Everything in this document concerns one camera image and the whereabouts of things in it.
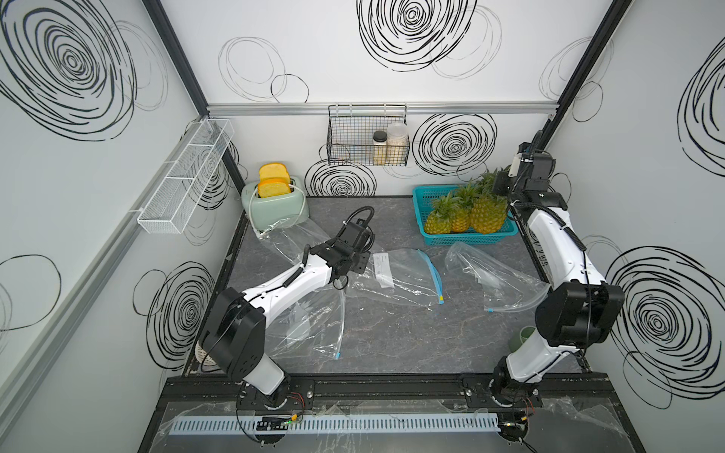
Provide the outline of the yellow pineapple green crown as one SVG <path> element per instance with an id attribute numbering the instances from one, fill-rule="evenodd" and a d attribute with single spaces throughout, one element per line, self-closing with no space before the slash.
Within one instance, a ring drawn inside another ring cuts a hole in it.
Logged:
<path id="1" fill-rule="evenodd" d="M 456 200 L 452 194 L 432 200 L 432 210 L 426 218 L 424 232 L 429 235 L 450 234 Z"/>

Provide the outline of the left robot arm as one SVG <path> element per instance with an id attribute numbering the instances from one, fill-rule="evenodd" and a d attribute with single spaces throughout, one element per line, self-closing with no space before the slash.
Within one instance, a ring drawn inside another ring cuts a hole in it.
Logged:
<path id="1" fill-rule="evenodd" d="M 221 292 L 199 332 L 200 362 L 212 360 L 231 381 L 281 407 L 291 394 L 290 377 L 265 353 L 266 328 L 308 294 L 364 273 L 375 242 L 374 214 L 371 206 L 353 211 L 335 236 L 307 245 L 300 261 L 277 277 L 242 292 Z"/>

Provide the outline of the clear zip-top bag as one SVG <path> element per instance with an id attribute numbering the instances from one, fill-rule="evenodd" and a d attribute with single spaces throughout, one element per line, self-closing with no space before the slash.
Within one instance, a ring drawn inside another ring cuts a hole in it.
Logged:
<path id="1" fill-rule="evenodd" d="M 445 257 L 447 274 L 476 282 L 478 298 L 489 313 L 520 313 L 536 308 L 551 285 L 499 262 L 483 251 L 455 243 Z"/>
<path id="2" fill-rule="evenodd" d="M 307 294 L 266 329 L 265 353 L 275 360 L 339 358 L 346 295 L 332 285 Z"/>
<path id="3" fill-rule="evenodd" d="M 315 247 L 330 239 L 312 219 L 289 226 L 289 228 L 274 228 L 257 234 L 261 244 L 281 255 L 287 262 L 300 262 L 306 247 Z"/>

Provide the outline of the blue-zip clear bag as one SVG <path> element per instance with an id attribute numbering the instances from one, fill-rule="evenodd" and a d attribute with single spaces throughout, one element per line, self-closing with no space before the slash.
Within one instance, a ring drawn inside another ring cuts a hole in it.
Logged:
<path id="1" fill-rule="evenodd" d="M 364 273 L 353 275 L 346 293 L 350 297 L 426 309 L 445 303 L 438 270 L 426 253 L 413 248 L 372 254 Z"/>

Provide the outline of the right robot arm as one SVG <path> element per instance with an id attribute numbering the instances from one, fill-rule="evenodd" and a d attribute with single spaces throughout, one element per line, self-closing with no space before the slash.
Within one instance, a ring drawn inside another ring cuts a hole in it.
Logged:
<path id="1" fill-rule="evenodd" d="M 541 248 L 551 285 L 535 309 L 534 333 L 495 368 L 490 393 L 504 408 L 531 396 L 545 373 L 567 356 L 583 356 L 591 345 L 603 343 L 625 302 L 623 290 L 608 283 L 589 259 L 566 200 L 549 188 L 554 166 L 546 152 L 520 151 L 493 186 L 495 194 L 507 197 L 527 244 Z"/>

